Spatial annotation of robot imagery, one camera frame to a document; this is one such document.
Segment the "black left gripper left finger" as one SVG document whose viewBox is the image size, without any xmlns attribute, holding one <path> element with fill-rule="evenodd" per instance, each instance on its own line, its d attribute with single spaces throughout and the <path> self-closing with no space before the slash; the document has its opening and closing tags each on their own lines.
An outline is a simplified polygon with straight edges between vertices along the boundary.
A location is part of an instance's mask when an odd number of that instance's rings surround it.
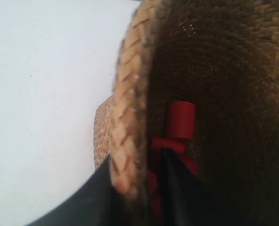
<svg viewBox="0 0 279 226">
<path fill-rule="evenodd" d="M 29 225 L 128 226 L 121 197 L 111 185 L 109 159 L 69 199 Z"/>
</svg>

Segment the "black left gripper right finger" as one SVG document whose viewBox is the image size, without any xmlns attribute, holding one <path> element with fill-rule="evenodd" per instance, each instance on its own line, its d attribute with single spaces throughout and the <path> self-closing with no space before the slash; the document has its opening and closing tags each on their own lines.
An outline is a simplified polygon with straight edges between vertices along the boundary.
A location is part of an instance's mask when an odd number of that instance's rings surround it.
<svg viewBox="0 0 279 226">
<path fill-rule="evenodd" d="M 166 226 L 223 226 L 222 203 L 170 148 L 160 152 L 161 193 Z"/>
</svg>

